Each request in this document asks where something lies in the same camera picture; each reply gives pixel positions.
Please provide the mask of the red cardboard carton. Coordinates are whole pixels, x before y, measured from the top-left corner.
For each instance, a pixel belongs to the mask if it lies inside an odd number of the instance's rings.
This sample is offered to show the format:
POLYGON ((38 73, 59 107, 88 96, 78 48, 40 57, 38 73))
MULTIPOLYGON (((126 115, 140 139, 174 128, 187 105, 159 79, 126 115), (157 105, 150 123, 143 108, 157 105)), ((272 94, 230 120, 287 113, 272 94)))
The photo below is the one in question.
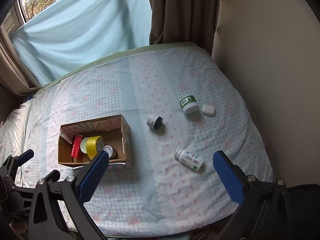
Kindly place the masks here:
POLYGON ((72 141, 72 150, 71 150, 71 157, 75 158, 75 159, 82 159, 83 158, 83 152, 81 151, 81 142, 83 140, 83 136, 82 135, 78 135, 76 134, 73 137, 73 141, 72 141))

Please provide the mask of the yellow packing tape roll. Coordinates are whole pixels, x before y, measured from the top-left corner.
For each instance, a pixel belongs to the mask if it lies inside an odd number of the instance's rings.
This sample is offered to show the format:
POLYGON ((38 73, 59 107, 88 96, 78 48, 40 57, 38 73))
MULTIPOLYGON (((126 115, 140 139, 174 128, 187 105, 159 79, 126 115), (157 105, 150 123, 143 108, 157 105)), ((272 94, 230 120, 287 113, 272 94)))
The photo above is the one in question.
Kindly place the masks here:
POLYGON ((101 136, 89 137, 87 141, 87 155, 89 159, 93 160, 104 146, 105 144, 101 136))

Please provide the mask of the white pill bottle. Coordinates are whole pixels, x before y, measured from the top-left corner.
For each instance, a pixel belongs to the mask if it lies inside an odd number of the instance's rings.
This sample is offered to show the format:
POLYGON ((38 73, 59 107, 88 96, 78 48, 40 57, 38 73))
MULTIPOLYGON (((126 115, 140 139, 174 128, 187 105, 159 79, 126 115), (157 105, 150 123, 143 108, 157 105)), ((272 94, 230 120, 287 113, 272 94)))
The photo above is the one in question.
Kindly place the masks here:
POLYGON ((194 171, 198 171, 204 161, 202 157, 196 155, 195 153, 181 148, 177 148, 175 150, 174 158, 194 171))

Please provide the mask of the white earbuds case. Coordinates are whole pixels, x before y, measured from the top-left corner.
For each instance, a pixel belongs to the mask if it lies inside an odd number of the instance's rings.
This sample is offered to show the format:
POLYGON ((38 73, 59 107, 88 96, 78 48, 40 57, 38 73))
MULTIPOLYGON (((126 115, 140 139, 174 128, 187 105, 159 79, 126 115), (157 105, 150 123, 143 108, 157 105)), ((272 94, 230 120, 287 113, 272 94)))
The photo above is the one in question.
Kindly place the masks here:
POLYGON ((214 106, 211 106, 211 105, 203 105, 202 106, 202 113, 204 115, 207 115, 207 116, 214 116, 215 115, 215 107, 214 106))

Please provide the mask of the green labelled white jar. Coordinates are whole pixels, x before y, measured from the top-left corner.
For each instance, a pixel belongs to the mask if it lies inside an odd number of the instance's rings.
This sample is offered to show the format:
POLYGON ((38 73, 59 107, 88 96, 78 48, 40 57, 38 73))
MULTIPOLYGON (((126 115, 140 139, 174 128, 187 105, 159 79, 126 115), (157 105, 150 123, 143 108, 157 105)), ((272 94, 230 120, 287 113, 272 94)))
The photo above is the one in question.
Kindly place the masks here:
POLYGON ((185 115, 193 114, 200 109, 199 104, 193 95, 182 97, 179 104, 185 115))

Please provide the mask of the black and white small jar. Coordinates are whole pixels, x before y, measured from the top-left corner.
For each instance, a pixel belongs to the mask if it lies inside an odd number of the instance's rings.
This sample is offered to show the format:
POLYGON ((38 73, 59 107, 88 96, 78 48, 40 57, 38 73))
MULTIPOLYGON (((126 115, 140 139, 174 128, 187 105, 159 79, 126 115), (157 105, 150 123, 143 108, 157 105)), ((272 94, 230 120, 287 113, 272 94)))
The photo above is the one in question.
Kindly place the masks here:
POLYGON ((149 118, 147 119, 146 124, 150 128, 158 130, 158 129, 160 129, 162 122, 163 122, 163 118, 161 116, 158 116, 156 114, 151 114, 149 116, 149 118))

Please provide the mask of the pale green lidded jar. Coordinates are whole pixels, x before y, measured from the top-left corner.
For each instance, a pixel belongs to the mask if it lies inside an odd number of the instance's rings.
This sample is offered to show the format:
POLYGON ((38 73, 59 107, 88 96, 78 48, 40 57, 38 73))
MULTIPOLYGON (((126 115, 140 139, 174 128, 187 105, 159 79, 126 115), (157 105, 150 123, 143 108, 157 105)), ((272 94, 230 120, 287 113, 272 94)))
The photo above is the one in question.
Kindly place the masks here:
POLYGON ((87 154, 87 141, 88 141, 88 138, 84 138, 80 142, 80 150, 84 154, 87 154))

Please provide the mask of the silver lidded brown jar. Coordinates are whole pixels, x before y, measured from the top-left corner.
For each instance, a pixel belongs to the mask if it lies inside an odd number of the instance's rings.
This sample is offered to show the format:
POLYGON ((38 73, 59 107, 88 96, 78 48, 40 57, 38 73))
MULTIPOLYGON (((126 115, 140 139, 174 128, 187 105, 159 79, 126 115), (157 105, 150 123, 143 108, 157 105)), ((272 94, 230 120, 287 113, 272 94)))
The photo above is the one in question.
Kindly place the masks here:
POLYGON ((117 150, 110 145, 105 145, 103 147, 103 151, 108 154, 109 159, 116 159, 117 158, 117 150))

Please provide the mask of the beige left curtain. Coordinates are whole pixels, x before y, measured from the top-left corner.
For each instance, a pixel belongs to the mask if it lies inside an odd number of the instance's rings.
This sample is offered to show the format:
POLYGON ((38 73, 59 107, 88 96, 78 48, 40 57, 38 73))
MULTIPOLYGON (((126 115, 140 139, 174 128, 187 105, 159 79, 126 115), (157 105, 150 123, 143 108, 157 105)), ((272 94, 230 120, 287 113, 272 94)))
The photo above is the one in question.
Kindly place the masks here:
POLYGON ((40 82, 23 63, 1 25, 1 85, 15 97, 36 92, 40 82))

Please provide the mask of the open cardboard box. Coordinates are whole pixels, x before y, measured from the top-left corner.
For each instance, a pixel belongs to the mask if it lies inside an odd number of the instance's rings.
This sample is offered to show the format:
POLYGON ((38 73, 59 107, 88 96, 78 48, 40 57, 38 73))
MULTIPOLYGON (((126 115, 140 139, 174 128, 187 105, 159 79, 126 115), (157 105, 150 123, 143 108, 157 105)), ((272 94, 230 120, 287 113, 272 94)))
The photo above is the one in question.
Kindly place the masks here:
POLYGON ((60 127, 57 162, 70 168, 89 164, 106 151, 109 169, 132 167, 130 127, 123 115, 84 120, 60 127))

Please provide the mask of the checked floral bed sheet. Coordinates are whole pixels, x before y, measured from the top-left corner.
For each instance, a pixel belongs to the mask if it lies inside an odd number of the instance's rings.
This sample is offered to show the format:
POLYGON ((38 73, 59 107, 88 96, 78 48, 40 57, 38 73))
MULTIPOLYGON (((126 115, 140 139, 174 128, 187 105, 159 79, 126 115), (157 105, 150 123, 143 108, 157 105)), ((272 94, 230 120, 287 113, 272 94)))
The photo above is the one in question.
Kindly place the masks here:
POLYGON ((1 159, 31 149, 16 183, 34 187, 57 169, 60 127, 121 114, 130 127, 130 168, 108 170, 85 207, 108 236, 156 237, 205 226, 231 215, 231 201, 212 165, 222 150, 246 174, 272 180, 263 139, 241 95, 211 56, 195 45, 139 48, 91 63, 39 90, 1 127, 1 159), (185 115, 179 101, 195 96, 185 115), (202 113, 203 105, 215 115, 202 113), (146 122, 163 118, 160 129, 146 122), (177 148, 204 159, 194 171, 174 158, 177 148))

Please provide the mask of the light blue hanging cloth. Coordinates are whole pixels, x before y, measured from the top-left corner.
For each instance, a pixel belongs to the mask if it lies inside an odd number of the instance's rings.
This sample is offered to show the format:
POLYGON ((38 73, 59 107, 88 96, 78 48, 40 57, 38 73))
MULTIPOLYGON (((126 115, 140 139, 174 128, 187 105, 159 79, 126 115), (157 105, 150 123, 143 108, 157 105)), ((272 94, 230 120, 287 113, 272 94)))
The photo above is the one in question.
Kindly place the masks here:
POLYGON ((41 85, 100 58, 146 46, 149 0, 60 0, 11 36, 41 85))

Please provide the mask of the brown right curtain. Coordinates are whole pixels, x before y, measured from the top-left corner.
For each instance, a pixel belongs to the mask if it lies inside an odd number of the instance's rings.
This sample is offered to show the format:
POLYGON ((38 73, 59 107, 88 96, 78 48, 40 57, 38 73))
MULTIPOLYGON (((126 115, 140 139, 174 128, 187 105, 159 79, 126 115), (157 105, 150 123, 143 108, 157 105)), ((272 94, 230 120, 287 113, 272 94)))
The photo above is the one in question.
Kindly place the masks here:
POLYGON ((149 44, 193 42, 212 53, 221 0, 149 0, 149 44))

